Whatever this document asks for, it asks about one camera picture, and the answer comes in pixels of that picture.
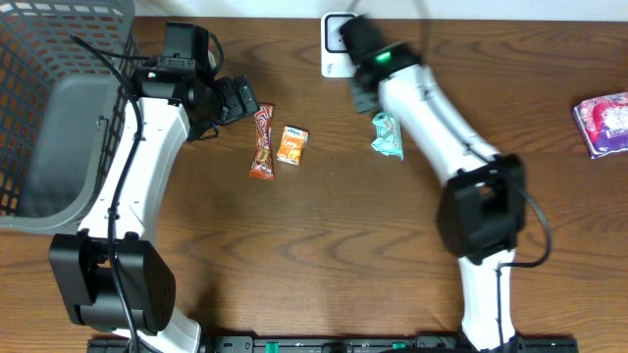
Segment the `teal snack wrapper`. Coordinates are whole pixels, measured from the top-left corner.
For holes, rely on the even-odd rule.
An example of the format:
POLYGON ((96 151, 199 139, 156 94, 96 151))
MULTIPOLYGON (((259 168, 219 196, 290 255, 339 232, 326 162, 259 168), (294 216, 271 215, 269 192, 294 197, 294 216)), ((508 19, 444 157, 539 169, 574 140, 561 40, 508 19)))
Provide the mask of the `teal snack wrapper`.
POLYGON ((401 125, 397 117, 387 111, 375 115, 372 124, 376 129, 376 137, 371 147, 385 156, 396 156, 404 159, 401 125))

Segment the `orange tissue pack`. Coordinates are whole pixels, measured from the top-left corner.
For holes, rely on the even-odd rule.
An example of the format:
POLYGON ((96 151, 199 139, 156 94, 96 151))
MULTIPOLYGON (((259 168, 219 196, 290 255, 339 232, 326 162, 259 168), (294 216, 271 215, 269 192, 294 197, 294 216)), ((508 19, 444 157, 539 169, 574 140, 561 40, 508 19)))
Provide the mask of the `orange tissue pack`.
POLYGON ((277 159, 280 162, 299 166, 302 151, 309 140, 309 132, 293 126, 284 128, 277 159))

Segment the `red Top chocolate bar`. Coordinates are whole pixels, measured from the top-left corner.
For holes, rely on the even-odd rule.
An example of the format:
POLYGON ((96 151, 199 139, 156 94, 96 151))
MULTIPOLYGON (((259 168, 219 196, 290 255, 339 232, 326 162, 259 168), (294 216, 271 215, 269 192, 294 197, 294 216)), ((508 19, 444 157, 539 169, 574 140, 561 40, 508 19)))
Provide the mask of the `red Top chocolate bar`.
POLYGON ((258 112, 254 114, 256 126, 256 148, 249 175, 266 180, 274 180, 274 168, 271 148, 271 123, 274 106, 263 103, 258 112))

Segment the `red purple noodle packet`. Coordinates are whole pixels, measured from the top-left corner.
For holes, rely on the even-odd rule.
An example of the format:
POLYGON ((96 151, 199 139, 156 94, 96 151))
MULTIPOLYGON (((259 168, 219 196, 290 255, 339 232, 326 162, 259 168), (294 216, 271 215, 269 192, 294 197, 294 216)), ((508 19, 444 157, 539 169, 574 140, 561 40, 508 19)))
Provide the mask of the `red purple noodle packet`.
POLYGON ((592 159, 627 151, 627 93, 590 98, 572 115, 592 159))

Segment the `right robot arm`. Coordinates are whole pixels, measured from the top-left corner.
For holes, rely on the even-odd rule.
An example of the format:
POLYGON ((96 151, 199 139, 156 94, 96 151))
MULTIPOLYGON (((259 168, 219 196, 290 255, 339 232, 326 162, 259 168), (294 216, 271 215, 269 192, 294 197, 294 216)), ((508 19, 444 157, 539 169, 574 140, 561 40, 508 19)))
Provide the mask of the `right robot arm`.
POLYGON ((503 156, 462 118, 405 43, 347 44, 355 79, 398 118, 442 186, 437 227, 462 277, 463 335, 477 351, 515 335, 506 264, 525 223, 520 159, 503 156))

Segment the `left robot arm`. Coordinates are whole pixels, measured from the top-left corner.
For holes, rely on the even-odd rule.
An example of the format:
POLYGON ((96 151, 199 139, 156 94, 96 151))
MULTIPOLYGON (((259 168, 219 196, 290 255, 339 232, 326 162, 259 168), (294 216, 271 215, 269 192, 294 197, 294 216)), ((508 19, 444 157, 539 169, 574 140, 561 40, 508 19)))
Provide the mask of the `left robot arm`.
POLYGON ((55 234, 49 248, 70 321, 124 337, 134 352, 206 347, 201 324, 176 306, 176 279, 155 242, 183 144, 260 108, 247 76, 217 77, 219 69, 163 56, 134 71, 125 130, 98 198, 78 231, 55 234))

